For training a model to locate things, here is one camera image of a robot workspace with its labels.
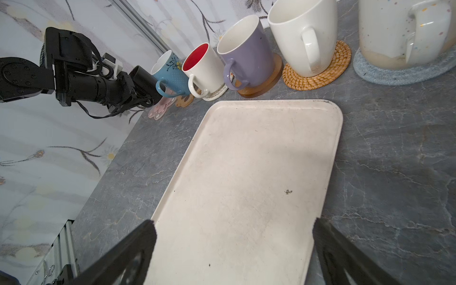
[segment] pink coaster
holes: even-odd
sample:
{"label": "pink coaster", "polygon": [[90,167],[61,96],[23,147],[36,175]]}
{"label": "pink coaster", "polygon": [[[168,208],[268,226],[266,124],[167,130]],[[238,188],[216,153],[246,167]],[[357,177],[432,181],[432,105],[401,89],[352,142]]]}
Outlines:
{"label": "pink coaster", "polygon": [[[166,88],[165,91],[166,94],[176,94],[174,91],[172,91],[169,88]],[[176,97],[174,98],[166,98],[166,97],[161,97],[160,101],[158,101],[157,104],[155,104],[152,109],[149,111],[149,118],[154,118],[155,120],[159,120],[163,115],[166,113],[168,108],[173,105],[173,103],[176,101]]]}

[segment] blue mug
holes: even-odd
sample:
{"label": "blue mug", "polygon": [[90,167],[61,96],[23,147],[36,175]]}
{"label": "blue mug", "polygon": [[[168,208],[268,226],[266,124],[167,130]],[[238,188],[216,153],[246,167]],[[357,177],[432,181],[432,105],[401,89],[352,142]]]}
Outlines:
{"label": "blue mug", "polygon": [[[188,89],[188,77],[182,71],[182,62],[171,50],[165,52],[158,59],[150,73],[158,80],[155,84],[155,88],[161,96],[173,98],[190,94],[190,90]],[[176,94],[166,94],[160,87],[160,84],[164,84]]]}

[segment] light blue fabric coaster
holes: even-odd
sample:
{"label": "light blue fabric coaster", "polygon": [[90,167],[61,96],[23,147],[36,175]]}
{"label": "light blue fabric coaster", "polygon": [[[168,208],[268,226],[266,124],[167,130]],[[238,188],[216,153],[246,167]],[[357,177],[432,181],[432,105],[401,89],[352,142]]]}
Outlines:
{"label": "light blue fabric coaster", "polygon": [[378,68],[364,58],[358,48],[353,59],[355,72],[364,80],[381,85],[407,85],[425,81],[456,66],[456,45],[431,63],[400,70]]}

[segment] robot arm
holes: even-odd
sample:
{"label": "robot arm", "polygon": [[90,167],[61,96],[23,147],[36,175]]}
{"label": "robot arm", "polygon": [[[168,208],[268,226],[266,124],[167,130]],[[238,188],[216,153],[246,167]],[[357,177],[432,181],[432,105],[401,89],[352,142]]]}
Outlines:
{"label": "robot arm", "polygon": [[[95,119],[112,117],[142,105],[150,107],[160,99],[155,89],[156,80],[140,66],[130,74],[118,71],[116,59],[104,55],[104,62],[97,48],[84,35],[49,27],[41,51],[40,66],[18,57],[0,58],[0,103],[51,94],[62,106],[90,101],[106,105],[110,114]],[[109,67],[103,74],[103,66]]]}

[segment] brown coaster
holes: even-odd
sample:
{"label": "brown coaster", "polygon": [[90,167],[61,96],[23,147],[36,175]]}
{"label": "brown coaster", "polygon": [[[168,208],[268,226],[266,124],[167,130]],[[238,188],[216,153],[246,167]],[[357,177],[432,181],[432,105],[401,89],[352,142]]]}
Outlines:
{"label": "brown coaster", "polygon": [[[284,68],[282,58],[277,53],[274,54],[274,63],[274,70],[266,81],[255,87],[246,87],[244,89],[241,89],[238,91],[238,93],[244,98],[254,98],[268,92],[271,88],[273,88],[277,81],[280,79],[280,74]],[[241,82],[236,80],[236,83],[234,85],[238,87],[241,85]]]}
{"label": "brown coaster", "polygon": [[286,86],[291,89],[299,91],[314,90],[336,80],[348,67],[351,58],[352,51],[348,44],[343,41],[337,41],[336,52],[332,57],[331,63],[322,73],[312,77],[302,77],[289,64],[286,64],[282,77]]}
{"label": "brown coaster", "polygon": [[185,97],[178,96],[177,100],[176,100],[176,107],[185,108],[188,105],[190,105],[191,102],[193,102],[194,98],[195,97],[193,97],[193,95],[191,95],[191,94],[188,96],[185,96]]}

